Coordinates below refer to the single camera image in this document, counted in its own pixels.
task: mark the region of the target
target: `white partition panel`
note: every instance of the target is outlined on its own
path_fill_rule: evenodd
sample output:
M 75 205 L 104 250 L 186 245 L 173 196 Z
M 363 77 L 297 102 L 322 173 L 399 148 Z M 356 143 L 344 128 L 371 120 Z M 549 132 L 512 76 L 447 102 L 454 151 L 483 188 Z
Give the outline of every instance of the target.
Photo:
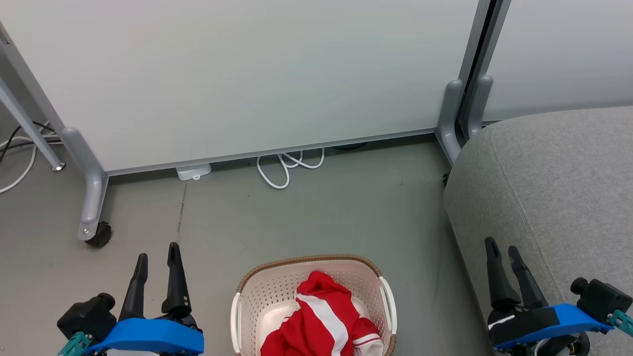
M 633 2 L 511 0 L 484 120 L 633 105 Z
M 105 171 L 437 124 L 477 0 L 0 0 Z

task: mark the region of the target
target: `basket handle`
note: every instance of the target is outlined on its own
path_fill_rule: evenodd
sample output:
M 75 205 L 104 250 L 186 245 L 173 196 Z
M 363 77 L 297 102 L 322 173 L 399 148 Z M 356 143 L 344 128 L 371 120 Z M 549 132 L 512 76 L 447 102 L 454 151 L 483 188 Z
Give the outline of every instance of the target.
M 235 353 L 241 353 L 240 347 L 242 346 L 239 332 L 242 329 L 242 321 L 240 318 L 242 309 L 241 299 L 241 293 L 238 293 L 233 297 L 233 303 L 231 303 L 231 341 L 233 341 L 233 350 L 235 350 Z
M 380 289 L 382 291 L 382 301 L 385 304 L 385 309 L 389 314 L 388 317 L 390 319 L 389 323 L 389 331 L 391 334 L 395 335 L 398 330 L 398 314 L 396 313 L 396 301 L 394 299 L 394 294 L 391 292 L 391 288 L 389 287 L 389 283 L 382 276 L 380 279 Z

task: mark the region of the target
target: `gray upholstery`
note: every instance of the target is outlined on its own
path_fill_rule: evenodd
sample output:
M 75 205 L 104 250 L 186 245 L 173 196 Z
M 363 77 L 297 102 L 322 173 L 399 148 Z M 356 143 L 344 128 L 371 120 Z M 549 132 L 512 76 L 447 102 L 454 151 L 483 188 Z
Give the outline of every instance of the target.
M 575 303 L 576 277 L 633 295 L 633 106 L 490 125 L 466 143 L 444 202 L 484 315 L 484 238 L 518 247 L 550 304 Z M 594 355 L 628 355 L 633 338 L 590 334 Z

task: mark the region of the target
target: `concrete floor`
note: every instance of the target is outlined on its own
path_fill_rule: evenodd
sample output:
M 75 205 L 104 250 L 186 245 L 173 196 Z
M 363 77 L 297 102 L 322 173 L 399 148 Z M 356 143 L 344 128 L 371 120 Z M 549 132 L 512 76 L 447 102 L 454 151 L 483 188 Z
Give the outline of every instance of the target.
M 444 213 L 441 177 L 449 166 L 434 137 L 328 149 L 319 169 L 291 170 L 283 191 L 265 184 L 254 160 L 214 165 L 197 182 L 178 180 L 175 170 L 114 177 L 102 214 L 114 233 L 100 250 L 75 237 L 84 181 L 64 147 L 54 150 L 67 162 L 63 171 L 50 171 L 39 154 L 24 181 L 0 195 L 6 355 L 59 350 L 65 339 L 57 319 L 100 292 L 115 297 L 118 315 L 142 252 L 150 263 L 146 316 L 159 315 L 171 241 L 181 246 L 206 355 L 233 354 L 230 303 L 249 270 L 322 253 L 362 255 L 382 270 L 398 306 L 396 355 L 489 355 Z M 0 163 L 0 186 L 29 158 L 30 149 L 11 150 Z M 270 178 L 282 181 L 280 165 L 264 162 Z

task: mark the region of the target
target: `white cable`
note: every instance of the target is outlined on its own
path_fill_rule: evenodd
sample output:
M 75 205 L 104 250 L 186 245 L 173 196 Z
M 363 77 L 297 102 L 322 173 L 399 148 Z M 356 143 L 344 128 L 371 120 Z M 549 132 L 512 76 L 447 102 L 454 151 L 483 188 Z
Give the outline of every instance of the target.
M 290 158 L 294 162 L 294 165 L 289 165 L 288 163 L 286 163 L 284 161 L 284 156 Z M 318 165 L 307 165 L 307 164 L 303 163 L 303 151 L 299 151 L 299 159 L 296 159 L 296 158 L 294 158 L 293 156 L 291 156 L 291 155 L 289 155 L 287 153 L 277 153 L 277 158 L 279 158 L 279 162 L 281 162 L 281 166 L 284 168 L 284 172 L 285 172 L 285 184 L 284 185 L 278 186 L 278 185 L 274 184 L 264 174 L 264 172 L 261 170 L 261 167 L 260 167 L 261 156 L 257 157 L 257 170 L 260 171 L 261 177 L 264 178 L 264 181 L 266 181 L 266 183 L 268 183 L 269 186 L 271 186 L 271 187 L 273 187 L 275 189 L 285 189 L 288 186 L 288 184 L 290 184 L 290 173 L 288 172 L 288 169 L 289 168 L 295 168 L 295 167 L 298 167 L 298 166 L 302 166 L 302 167 L 309 168 L 309 169 L 316 169 L 318 167 L 321 167 L 321 165 L 323 164 L 323 160 L 325 159 L 325 148 L 321 149 L 321 161 L 318 163 Z
M 39 128 L 39 132 L 42 132 L 42 130 L 44 130 L 44 128 L 43 128 L 43 127 L 40 127 L 40 128 Z M 43 136 L 44 136 L 45 138 L 49 138 L 49 137 L 59 137 L 59 136 L 58 136 L 58 135 L 56 135 L 56 134 L 43 135 Z M 15 140 L 15 139 L 21 139 L 21 140 L 24 140 L 24 141 L 31 141 L 31 142 L 33 142 L 33 140 L 32 140 L 31 138 L 29 138 L 29 137 L 24 137 L 24 136 L 14 136 L 14 137 L 13 137 L 13 139 L 14 139 L 14 140 Z M 0 144 L 0 149 L 3 149 L 3 148 L 4 148 L 4 146 L 5 146 L 5 145 L 7 145 L 7 144 L 9 144 L 9 141 L 5 141 L 5 142 L 3 142 L 2 144 Z M 49 143 L 49 144 L 63 144 L 63 143 L 61 143 L 61 142 L 53 142 L 53 143 Z M 29 162 L 29 163 L 28 163 L 28 167 L 27 167 L 27 169 L 26 169 L 26 170 L 24 170 L 24 173 L 23 173 L 23 174 L 22 174 L 22 175 L 21 175 L 21 176 L 20 176 L 20 177 L 19 177 L 19 178 L 15 181 L 15 182 L 11 183 L 11 184 L 10 184 L 8 187 L 6 187 L 6 188 L 2 188 L 2 189 L 0 189 L 0 194 L 2 194 L 2 193 L 4 193 L 4 192 L 8 191 L 9 189 L 11 189 L 11 188 L 13 188 L 13 187 L 17 186 L 17 185 L 18 185 L 18 184 L 22 181 L 22 179 L 24 179 L 24 177 L 26 177 L 26 176 L 27 176 L 27 173 L 29 172 L 29 170 L 31 170 L 31 167 L 33 167 L 33 163 L 35 162 L 35 152 L 37 152 L 37 147 L 36 147 L 36 146 L 33 146 L 33 154 L 31 154 L 31 162 Z

